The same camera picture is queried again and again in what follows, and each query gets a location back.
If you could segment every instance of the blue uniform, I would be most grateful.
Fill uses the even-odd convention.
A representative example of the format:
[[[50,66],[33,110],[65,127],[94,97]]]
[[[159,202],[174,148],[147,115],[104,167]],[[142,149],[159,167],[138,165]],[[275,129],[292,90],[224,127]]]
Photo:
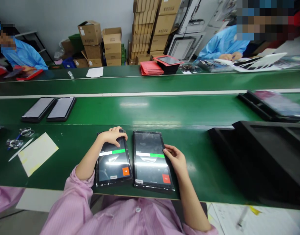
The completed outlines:
[[[15,38],[14,41],[16,44],[16,51],[11,48],[1,47],[1,53],[9,61],[12,67],[19,65],[35,67],[38,70],[48,70],[43,58],[31,45]]]
[[[196,60],[218,59],[221,54],[233,54],[234,52],[242,54],[250,41],[238,41],[235,38],[236,34],[237,25],[230,26],[218,32],[200,51]]]

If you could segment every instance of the green progress bar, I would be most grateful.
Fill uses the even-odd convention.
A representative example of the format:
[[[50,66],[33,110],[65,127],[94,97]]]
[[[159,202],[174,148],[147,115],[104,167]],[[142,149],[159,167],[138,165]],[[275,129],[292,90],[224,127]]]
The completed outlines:
[[[121,153],[121,152],[125,152],[125,149],[114,150],[112,151],[112,154]]]
[[[160,157],[160,158],[164,158],[164,154],[155,154],[155,153],[151,153],[150,157]]]

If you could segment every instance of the orange button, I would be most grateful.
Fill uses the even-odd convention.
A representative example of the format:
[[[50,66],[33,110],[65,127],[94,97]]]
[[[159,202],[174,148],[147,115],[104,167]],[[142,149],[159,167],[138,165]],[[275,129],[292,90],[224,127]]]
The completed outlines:
[[[124,167],[123,169],[123,176],[129,175],[129,169],[128,167]]]
[[[163,182],[164,183],[169,183],[169,184],[171,183],[169,175],[162,175],[162,177],[163,177]]]

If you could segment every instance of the blue crate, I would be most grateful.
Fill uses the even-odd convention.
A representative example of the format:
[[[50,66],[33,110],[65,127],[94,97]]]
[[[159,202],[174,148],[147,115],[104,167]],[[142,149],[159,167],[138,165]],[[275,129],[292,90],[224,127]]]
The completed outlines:
[[[63,64],[64,68],[66,68],[66,69],[76,68],[76,65],[74,64],[72,57],[69,57],[69,58],[63,60],[62,64]]]

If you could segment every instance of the workbench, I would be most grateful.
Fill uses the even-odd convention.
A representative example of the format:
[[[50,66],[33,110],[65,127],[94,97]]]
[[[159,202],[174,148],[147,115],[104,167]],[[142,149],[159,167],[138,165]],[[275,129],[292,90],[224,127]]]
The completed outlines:
[[[94,142],[97,132],[113,126],[128,134],[132,164],[133,130],[160,131],[164,143],[175,145],[186,156],[189,176],[200,201],[256,204],[240,192],[215,153],[207,130],[240,120],[261,118],[236,98],[247,89],[272,89],[300,104],[300,70],[257,73],[202,73],[139,76],[139,66],[105,67],[102,78],[85,78],[87,69],[45,71],[36,80],[0,81],[0,185],[63,190],[72,169]],[[52,78],[43,79],[49,73]],[[76,96],[77,102],[64,123],[22,123],[21,116],[39,97]],[[20,128],[31,127],[36,136],[47,132],[59,147],[31,177],[19,158],[8,162],[16,149],[5,141]],[[178,185],[171,195],[133,186],[94,187],[94,193],[179,199]]]

